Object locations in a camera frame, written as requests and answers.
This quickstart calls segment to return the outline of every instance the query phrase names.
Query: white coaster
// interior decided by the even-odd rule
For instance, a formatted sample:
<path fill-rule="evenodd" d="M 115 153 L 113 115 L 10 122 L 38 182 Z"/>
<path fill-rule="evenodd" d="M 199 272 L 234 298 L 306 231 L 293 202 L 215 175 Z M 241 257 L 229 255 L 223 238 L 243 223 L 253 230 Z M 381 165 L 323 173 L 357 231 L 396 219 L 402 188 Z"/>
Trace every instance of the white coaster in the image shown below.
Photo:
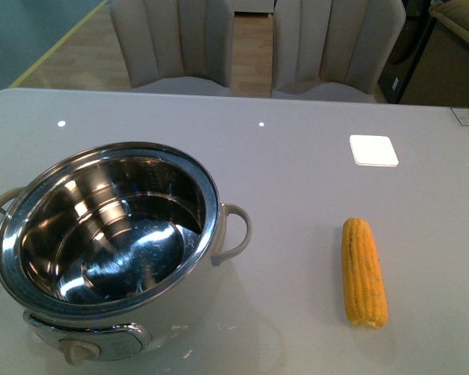
<path fill-rule="evenodd" d="M 359 166 L 397 166 L 399 163 L 389 137 L 351 135 L 349 143 Z"/>

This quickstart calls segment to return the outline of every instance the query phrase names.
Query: beige chair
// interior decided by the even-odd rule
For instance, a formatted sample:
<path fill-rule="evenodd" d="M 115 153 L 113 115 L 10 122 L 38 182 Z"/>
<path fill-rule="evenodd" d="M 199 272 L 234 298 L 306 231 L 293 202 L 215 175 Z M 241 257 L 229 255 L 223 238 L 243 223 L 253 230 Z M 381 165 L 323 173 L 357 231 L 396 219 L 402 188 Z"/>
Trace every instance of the beige chair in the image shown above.
<path fill-rule="evenodd" d="M 133 91 L 231 94 L 231 0 L 112 0 Z"/>
<path fill-rule="evenodd" d="M 401 0 L 278 0 L 271 96 L 376 102 L 404 20 Z"/>

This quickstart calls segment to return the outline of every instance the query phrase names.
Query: table surface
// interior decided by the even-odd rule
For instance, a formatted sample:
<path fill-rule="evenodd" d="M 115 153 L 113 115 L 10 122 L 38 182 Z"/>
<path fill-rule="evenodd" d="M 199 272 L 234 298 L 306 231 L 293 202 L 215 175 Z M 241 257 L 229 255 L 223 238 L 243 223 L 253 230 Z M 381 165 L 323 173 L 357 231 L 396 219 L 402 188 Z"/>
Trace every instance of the table surface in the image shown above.
<path fill-rule="evenodd" d="M 355 164 L 352 134 L 389 137 L 399 165 Z M 451 109 L 9 89 L 0 194 L 117 141 L 197 158 L 221 201 L 251 216 L 248 248 L 222 265 L 220 293 L 193 330 L 80 368 L 32 333 L 0 285 L 0 373 L 469 374 L 469 127 Z M 376 238 L 390 313 L 381 330 L 345 317 L 340 237 L 351 216 Z M 228 222 L 227 245 L 241 227 Z"/>

